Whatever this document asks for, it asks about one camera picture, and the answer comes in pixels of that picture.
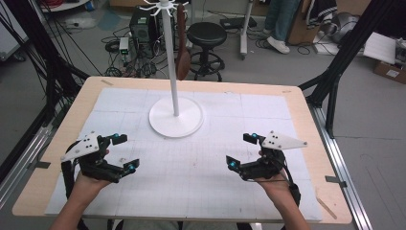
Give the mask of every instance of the white pole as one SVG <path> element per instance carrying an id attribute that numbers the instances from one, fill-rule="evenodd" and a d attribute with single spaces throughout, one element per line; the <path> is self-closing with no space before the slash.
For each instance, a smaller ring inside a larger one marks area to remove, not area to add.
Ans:
<path id="1" fill-rule="evenodd" d="M 161 0 L 161 4 L 168 3 L 168 0 Z M 169 79 L 170 79 L 170 89 L 172 93 L 173 102 L 173 116 L 179 116 L 179 103 L 177 97 L 176 89 L 176 73 L 175 73 L 175 62 L 173 57 L 173 40 L 172 40 L 172 30 L 170 29 L 170 17 L 166 11 L 161 11 L 162 19 L 164 21 L 164 36 L 165 36 L 165 47 L 167 48 L 168 55 L 168 69 L 169 69 Z"/>

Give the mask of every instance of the stool seat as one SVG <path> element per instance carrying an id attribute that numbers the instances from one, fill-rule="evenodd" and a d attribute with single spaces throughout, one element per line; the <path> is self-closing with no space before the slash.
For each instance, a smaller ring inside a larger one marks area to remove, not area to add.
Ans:
<path id="1" fill-rule="evenodd" d="M 226 31 L 212 22 L 198 22 L 192 24 L 187 32 L 188 40 L 202 48 L 213 49 L 227 39 Z"/>

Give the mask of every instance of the person's leg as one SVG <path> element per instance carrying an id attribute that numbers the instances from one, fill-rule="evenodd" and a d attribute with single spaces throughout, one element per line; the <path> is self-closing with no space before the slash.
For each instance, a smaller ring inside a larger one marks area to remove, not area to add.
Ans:
<path id="1" fill-rule="evenodd" d="M 272 36 L 276 40 L 286 41 L 288 30 L 299 3 L 300 0 L 282 0 L 278 19 L 275 23 L 275 30 L 272 31 Z"/>
<path id="2" fill-rule="evenodd" d="M 265 17 L 265 30 L 275 30 L 282 2 L 283 0 L 272 0 L 269 4 L 268 13 Z"/>
<path id="3" fill-rule="evenodd" d="M 178 230 L 177 221 L 125 219 L 123 230 Z"/>
<path id="4" fill-rule="evenodd" d="M 237 230 L 235 222 L 184 221 L 182 230 Z"/>

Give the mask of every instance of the round white base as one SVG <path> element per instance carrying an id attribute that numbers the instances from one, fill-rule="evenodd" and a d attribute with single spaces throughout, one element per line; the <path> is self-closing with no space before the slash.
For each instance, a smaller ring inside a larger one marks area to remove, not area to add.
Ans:
<path id="1" fill-rule="evenodd" d="M 191 135 L 203 124 L 203 111 L 196 102 L 178 98 L 179 116 L 173 114 L 171 98 L 158 101 L 149 111 L 149 122 L 158 133 L 172 138 Z"/>

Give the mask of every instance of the gray floor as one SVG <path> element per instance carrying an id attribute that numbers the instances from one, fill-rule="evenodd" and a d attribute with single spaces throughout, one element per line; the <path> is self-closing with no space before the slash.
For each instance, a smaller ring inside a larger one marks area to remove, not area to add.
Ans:
<path id="1" fill-rule="evenodd" d="M 92 12 L 98 23 L 117 16 L 102 7 Z M 72 34 L 87 56 L 104 71 L 108 66 L 108 54 L 101 39 L 112 35 L 128 24 L 127 18 L 117 18 L 109 26 L 99 24 L 91 30 Z M 218 21 L 213 15 L 205 20 Z M 261 29 L 263 18 L 258 18 Z M 84 56 L 67 42 L 74 63 L 79 69 L 98 75 Z M 297 47 L 291 47 L 289 55 L 273 50 L 257 48 L 249 40 L 248 56 L 239 57 L 239 37 L 230 34 L 228 40 L 215 52 L 226 63 L 222 71 L 223 81 L 259 84 L 299 85 L 323 73 L 333 60 L 331 56 L 302 55 Z M 373 59 L 356 57 L 340 82 L 335 113 L 334 133 L 347 163 L 352 180 L 374 229 L 404 229 L 406 226 L 406 182 L 402 175 L 406 170 L 406 88 L 403 84 L 375 75 Z M 153 78 L 163 79 L 158 72 Z M 216 76 L 202 81 L 216 81 Z M 0 65 L 0 162 L 12 150 L 22 133 L 44 105 L 44 93 L 32 65 L 26 62 L 7 62 Z M 44 229 L 51 218 L 15 217 L 11 208 L 29 178 L 28 171 L 13 195 L 0 210 L 2 229 Z M 105 228 L 104 220 L 88 221 L 91 229 Z M 276 224 L 264 224 L 264 229 L 280 229 Z M 353 224 L 313 224 L 313 229 L 355 229 Z"/>

